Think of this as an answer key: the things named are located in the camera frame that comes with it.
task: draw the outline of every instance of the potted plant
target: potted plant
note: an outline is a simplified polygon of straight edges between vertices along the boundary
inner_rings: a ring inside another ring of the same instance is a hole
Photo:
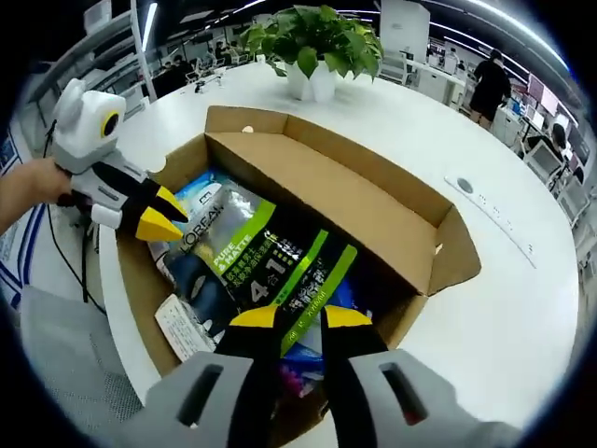
[[[241,35],[241,44],[264,54],[279,77],[288,78],[290,93],[300,100],[327,101],[336,89],[336,73],[354,78],[377,76],[382,44],[370,26],[349,20],[334,9],[291,7],[271,20],[254,24]],[[277,64],[284,62],[285,69]]]

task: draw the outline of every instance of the office desk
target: office desk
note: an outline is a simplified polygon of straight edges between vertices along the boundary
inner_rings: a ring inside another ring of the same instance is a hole
[[[229,70],[221,87],[210,83],[203,94],[191,85],[159,99],[123,123],[118,145],[131,161],[159,170],[166,154],[203,131],[209,105],[308,119],[400,164],[453,201],[478,249],[481,272],[429,300],[400,348],[451,382],[459,404],[476,417],[517,427],[534,418],[566,371],[578,278],[566,217],[514,153],[466,117],[391,82],[339,80],[331,102],[303,103],[289,97],[285,79],[258,63]],[[509,216],[533,244],[536,269],[446,176],[467,178]],[[132,317],[115,233],[103,226],[100,266],[116,346],[145,400],[160,377]]]
[[[465,96],[466,83],[456,75],[450,75],[426,63],[405,61],[407,65],[422,71],[418,91],[458,110]]]

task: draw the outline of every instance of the green stripe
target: green stripe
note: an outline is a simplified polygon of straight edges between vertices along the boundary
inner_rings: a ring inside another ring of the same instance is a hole
[[[288,331],[282,339],[281,357],[283,357],[290,347],[292,347],[292,344],[298,341],[305,331],[307,331],[307,328],[311,325],[315,316],[321,311],[344,278],[344,275],[348,272],[348,268],[351,267],[355,258],[356,249],[351,245],[347,245],[340,256],[340,259],[336,263],[336,266],[334,266],[334,269],[332,269],[332,272],[329,274],[324,284],[319,288],[317,296],[315,296],[309,306],[302,312],[297,322],[295,322],[295,325],[292,326],[290,331]]]
[[[273,203],[261,201],[253,217],[244,223],[243,227],[234,234],[226,248],[214,258],[212,266],[216,273],[222,275],[227,268],[234,264],[234,261],[251,243],[251,240],[255,238],[255,235],[266,226],[275,208],[276,206]]]
[[[286,299],[288,299],[288,295],[290,294],[292,289],[297,285],[297,283],[300,280],[300,277],[302,277],[303,274],[305,274],[305,272],[309,269],[309,266],[311,266],[311,263],[313,263],[313,261],[317,257],[317,254],[319,254],[319,251],[321,250],[322,245],[324,245],[324,241],[326,240],[327,236],[327,231],[319,231],[317,237],[315,238],[315,241],[313,241],[311,248],[307,252],[307,255],[305,255],[305,257],[300,261],[295,270],[290,274],[288,281],[282,287],[276,298],[273,300],[272,304],[281,305],[285,302]]]

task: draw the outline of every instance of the white flower pot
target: white flower pot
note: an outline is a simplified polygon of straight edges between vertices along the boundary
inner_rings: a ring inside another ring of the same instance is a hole
[[[336,91],[336,72],[330,72],[325,61],[319,62],[309,79],[300,71],[297,63],[286,64],[286,75],[288,91],[302,101],[323,103],[331,100]]]

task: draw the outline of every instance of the black shirt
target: black shirt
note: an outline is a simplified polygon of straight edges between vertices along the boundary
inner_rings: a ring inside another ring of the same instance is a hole
[[[502,67],[493,61],[483,61],[475,70],[475,78],[480,79],[475,94],[484,99],[485,104],[499,105],[502,97],[510,96],[510,80]]]

